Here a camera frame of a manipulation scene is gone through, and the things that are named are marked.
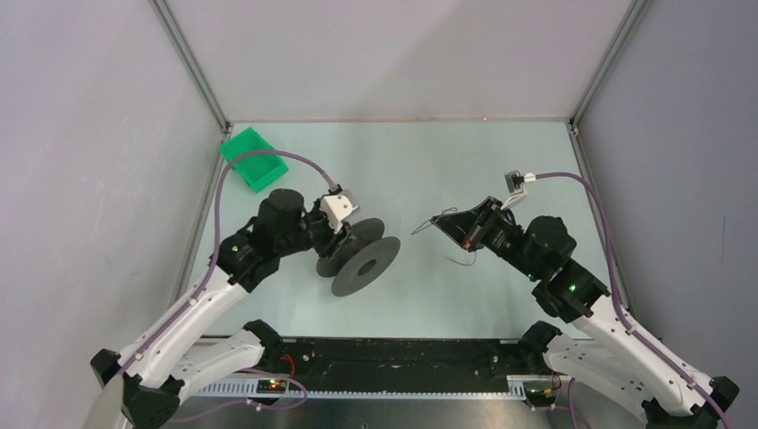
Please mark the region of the dark grey cable spool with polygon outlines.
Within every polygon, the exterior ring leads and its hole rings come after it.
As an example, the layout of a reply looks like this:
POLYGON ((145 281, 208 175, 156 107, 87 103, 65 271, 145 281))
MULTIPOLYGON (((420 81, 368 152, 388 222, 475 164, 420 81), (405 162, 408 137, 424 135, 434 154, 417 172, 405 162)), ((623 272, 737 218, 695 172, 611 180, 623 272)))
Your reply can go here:
POLYGON ((316 273, 332 279, 331 292, 342 298, 363 290, 393 263, 400 252, 397 237, 384 236, 379 218, 368 218, 352 226, 349 241, 334 257, 320 257, 316 273))

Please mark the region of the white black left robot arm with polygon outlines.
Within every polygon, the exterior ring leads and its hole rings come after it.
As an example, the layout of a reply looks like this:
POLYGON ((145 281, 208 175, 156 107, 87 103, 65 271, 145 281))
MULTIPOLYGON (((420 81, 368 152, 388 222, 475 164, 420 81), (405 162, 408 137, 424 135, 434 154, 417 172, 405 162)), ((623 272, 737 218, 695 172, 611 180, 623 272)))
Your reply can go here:
POLYGON ((228 374, 282 361, 281 336, 256 320, 207 349, 190 349, 227 310, 280 268, 283 258, 315 251, 335 257, 352 236, 357 200, 340 187, 311 208, 293 189, 276 189, 232 235, 217 238, 202 276, 132 344, 101 349, 90 366, 102 387, 86 428, 160 428, 193 393, 228 374))

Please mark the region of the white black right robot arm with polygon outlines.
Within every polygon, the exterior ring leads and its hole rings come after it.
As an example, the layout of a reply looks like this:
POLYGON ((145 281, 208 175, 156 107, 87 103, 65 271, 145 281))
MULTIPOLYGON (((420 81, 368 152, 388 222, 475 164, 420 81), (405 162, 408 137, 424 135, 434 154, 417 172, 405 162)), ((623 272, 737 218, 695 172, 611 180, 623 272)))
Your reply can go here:
POLYGON ((468 252, 486 249, 535 282, 549 316, 588 335, 612 357, 586 350, 547 323, 536 323, 519 353, 530 373, 548 368, 613 400, 648 428, 728 426, 739 393, 726 376, 711 377, 665 347, 615 301, 595 275, 572 259, 577 243, 559 217, 538 216, 523 228, 495 198, 462 212, 438 214, 435 226, 468 252))

